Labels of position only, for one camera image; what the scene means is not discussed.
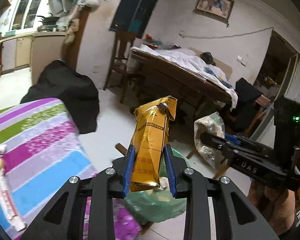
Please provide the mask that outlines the person right hand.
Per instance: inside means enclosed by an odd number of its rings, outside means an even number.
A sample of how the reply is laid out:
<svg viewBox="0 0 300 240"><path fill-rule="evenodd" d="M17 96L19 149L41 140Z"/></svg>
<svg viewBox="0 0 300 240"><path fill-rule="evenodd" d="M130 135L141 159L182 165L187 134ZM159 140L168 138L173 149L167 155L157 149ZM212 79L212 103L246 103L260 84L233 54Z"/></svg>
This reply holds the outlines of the person right hand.
<svg viewBox="0 0 300 240"><path fill-rule="evenodd" d="M263 195L273 205L267 219L269 225L278 236L287 232L295 222L295 193L291 190L271 189L253 179L247 198L257 209Z"/></svg>

